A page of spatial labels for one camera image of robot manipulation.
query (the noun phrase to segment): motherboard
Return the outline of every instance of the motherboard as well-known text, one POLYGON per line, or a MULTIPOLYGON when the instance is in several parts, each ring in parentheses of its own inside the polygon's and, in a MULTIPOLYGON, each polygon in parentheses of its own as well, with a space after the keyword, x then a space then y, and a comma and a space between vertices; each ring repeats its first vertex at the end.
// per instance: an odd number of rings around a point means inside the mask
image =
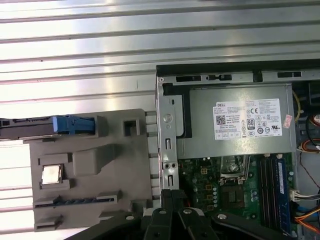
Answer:
POLYGON ((178 164, 188 206, 208 217, 224 211, 291 233, 291 153, 192 158, 178 164))

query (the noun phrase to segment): green circuit board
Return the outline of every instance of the green circuit board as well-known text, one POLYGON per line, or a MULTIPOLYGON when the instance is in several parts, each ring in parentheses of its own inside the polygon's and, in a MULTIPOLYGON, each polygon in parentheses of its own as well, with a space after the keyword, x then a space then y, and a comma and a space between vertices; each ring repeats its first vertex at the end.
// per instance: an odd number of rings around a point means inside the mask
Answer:
MULTIPOLYGON (((249 161, 247 179, 243 184, 219 182, 221 158, 206 157, 182 159, 178 161, 180 188, 190 200, 190 205, 201 209, 207 216, 224 211, 246 219, 260 222, 260 202, 257 159, 252 155, 249 161)), ((292 171, 292 154, 283 155, 287 176, 292 171)), ((287 180, 293 188, 294 181, 287 180)))

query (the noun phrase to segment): screw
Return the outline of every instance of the screw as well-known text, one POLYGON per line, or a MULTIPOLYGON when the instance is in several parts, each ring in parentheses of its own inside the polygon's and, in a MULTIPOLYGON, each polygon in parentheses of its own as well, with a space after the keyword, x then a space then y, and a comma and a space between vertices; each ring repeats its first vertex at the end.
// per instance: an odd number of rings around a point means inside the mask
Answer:
POLYGON ((224 214, 218 214, 218 219, 221 219, 221 220, 226 220, 227 219, 227 216, 224 215, 224 214))
POLYGON ((183 213, 184 213, 184 214, 190 214, 190 213, 192 213, 192 210, 190 210, 190 209, 185 209, 185 210, 183 210, 183 213))
POLYGON ((170 113, 167 113, 166 115, 163 116, 163 121, 167 124, 171 123, 173 119, 174 119, 174 116, 172 116, 170 113))

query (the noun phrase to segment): orange wire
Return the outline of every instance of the orange wire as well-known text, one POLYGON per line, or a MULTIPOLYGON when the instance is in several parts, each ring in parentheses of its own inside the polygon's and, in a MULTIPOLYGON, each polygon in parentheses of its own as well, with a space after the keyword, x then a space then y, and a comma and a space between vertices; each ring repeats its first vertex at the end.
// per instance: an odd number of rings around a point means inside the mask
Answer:
POLYGON ((308 229, 310 229, 311 231, 317 233, 317 234, 320 234, 320 230, 312 225, 310 225, 309 223, 306 223, 304 221, 301 221, 301 220, 296 220, 296 222, 308 229))
POLYGON ((306 219, 307 217, 309 217, 309 216, 311 216, 312 214, 315 214, 315 213, 317 213, 317 212, 319 212, 319 211, 320 211, 320 208, 318 208, 318 209, 316 209, 316 210, 313 210, 313 211, 309 212, 309 213, 306 214, 306 215, 297 216, 297 217, 295 217, 295 219, 297 219, 297 220, 304 220, 304 219, 306 219))
MULTIPOLYGON (((314 141, 320 141, 320 138, 315 138, 313 139, 314 141)), ((311 141, 310 140, 306 140, 304 141, 303 143, 301 143, 301 148, 302 150, 308 152, 308 153, 319 153, 318 150, 314 150, 314 149, 311 149, 311 148, 307 148, 307 144, 310 143, 311 141)))

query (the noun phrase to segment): yellow wire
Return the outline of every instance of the yellow wire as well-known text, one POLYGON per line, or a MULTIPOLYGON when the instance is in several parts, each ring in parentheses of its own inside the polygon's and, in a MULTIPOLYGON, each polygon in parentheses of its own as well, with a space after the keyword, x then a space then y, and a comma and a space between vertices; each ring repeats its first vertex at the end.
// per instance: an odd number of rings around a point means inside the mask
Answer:
POLYGON ((297 217, 295 217, 295 219, 297 219, 297 220, 304 220, 304 219, 306 219, 307 217, 309 217, 309 216, 311 216, 312 214, 317 213, 317 212, 319 212, 319 211, 320 211, 320 208, 318 208, 318 209, 316 209, 316 210, 313 210, 312 212, 309 212, 307 215, 297 216, 297 217))
POLYGON ((298 106, 298 113, 296 114, 295 118, 294 118, 294 122, 298 122, 299 118, 300 118, 300 114, 301 114, 301 104, 300 104, 300 100, 297 96, 297 94, 295 93, 295 91, 292 90, 292 94, 294 96, 294 99, 296 101, 296 104, 298 106))

